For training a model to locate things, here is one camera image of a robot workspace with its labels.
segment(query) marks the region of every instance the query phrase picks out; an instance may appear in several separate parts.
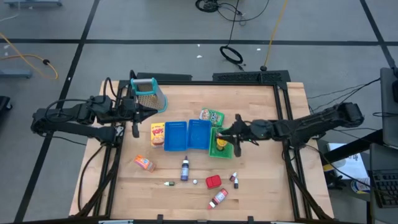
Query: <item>small red container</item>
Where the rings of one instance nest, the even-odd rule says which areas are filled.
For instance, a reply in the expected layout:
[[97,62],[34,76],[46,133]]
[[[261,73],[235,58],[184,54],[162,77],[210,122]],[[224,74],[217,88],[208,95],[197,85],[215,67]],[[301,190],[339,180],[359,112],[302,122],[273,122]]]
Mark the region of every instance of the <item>small red container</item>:
[[213,189],[215,187],[219,187],[219,186],[221,186],[221,178],[219,177],[219,175],[207,177],[206,185],[207,185],[207,189]]

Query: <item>computer keyboard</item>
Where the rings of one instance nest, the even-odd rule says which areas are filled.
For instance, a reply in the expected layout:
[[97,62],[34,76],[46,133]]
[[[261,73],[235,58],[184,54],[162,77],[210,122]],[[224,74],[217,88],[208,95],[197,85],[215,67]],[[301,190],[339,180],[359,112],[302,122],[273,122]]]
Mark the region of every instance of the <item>computer keyboard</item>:
[[374,191],[379,207],[398,208],[398,170],[374,170],[372,175],[376,189],[384,193]]

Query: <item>bottle cap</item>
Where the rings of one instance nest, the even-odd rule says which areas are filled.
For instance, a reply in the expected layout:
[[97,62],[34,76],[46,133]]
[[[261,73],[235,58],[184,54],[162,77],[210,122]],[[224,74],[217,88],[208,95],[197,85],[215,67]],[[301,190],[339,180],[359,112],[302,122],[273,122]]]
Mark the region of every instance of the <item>bottle cap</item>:
[[182,161],[182,163],[183,163],[183,164],[184,164],[184,163],[189,164],[188,156],[185,156],[185,159]]
[[207,209],[212,209],[216,207],[216,205],[213,202],[210,202],[209,205],[207,206]]

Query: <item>teal grater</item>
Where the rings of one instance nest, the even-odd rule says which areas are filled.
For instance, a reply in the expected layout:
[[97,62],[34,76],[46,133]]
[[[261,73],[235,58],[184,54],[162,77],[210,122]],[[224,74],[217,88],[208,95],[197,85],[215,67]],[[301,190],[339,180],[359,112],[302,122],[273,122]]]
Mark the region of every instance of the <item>teal grater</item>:
[[155,78],[132,78],[131,86],[136,91],[138,102],[142,106],[156,109],[158,113],[166,110],[167,98],[160,90]]

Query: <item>black stand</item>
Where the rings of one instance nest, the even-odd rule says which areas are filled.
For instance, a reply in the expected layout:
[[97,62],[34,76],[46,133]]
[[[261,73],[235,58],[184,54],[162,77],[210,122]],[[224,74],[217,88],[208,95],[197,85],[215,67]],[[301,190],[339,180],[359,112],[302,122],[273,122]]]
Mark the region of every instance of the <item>black stand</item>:
[[[372,143],[384,145],[382,129],[341,146],[333,151],[327,152],[324,154],[324,156],[328,162],[336,162],[354,154],[368,150]],[[322,158],[322,165],[326,164],[328,164],[327,161]]]

